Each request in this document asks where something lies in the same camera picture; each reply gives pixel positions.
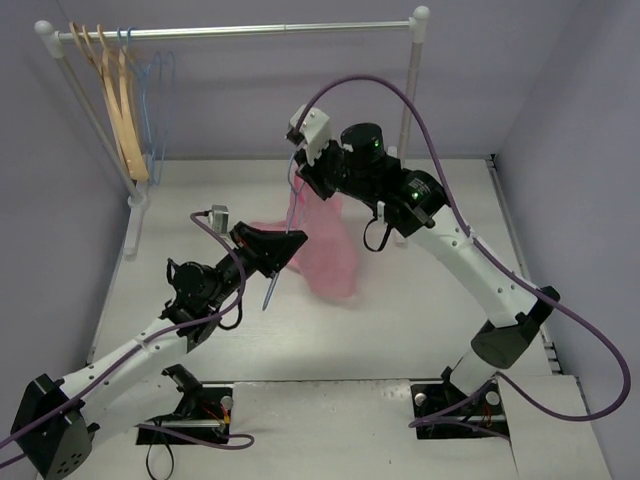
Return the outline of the pink t shirt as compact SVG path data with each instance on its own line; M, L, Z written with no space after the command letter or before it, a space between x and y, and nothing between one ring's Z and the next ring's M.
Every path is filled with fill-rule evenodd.
M296 187L301 187L303 181L295 180ZM301 275L314 295L327 300L347 299L356 293L357 287L359 255L341 213L342 200L338 195L321 200L305 184L291 227L291 230L304 231L308 240L287 268ZM251 225L261 230L285 231L286 216L277 222L253 222Z

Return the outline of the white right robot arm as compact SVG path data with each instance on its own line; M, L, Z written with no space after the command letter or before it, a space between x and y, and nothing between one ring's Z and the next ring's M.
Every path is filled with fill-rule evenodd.
M469 351L443 373L445 405L464 412L478 390L509 369L528 349L553 309L538 294L559 300L551 286L521 287L493 265L463 232L445 190L432 175L411 170L384 150L381 128L360 123L335 140L328 122L305 122L288 139L300 146L297 174L323 200L339 192L382 216L397 231L432 254L474 297L487 320Z

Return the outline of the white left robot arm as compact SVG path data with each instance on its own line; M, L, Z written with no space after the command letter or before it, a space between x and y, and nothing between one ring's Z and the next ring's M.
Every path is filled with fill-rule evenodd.
M265 231L237 223L215 265L167 262L175 296L131 340L94 363L26 387L10 435L44 479L63 479L109 439L171 413L191 418L200 395L185 385L180 360L203 344L221 318L240 306L248 278L272 278L306 242L301 230Z

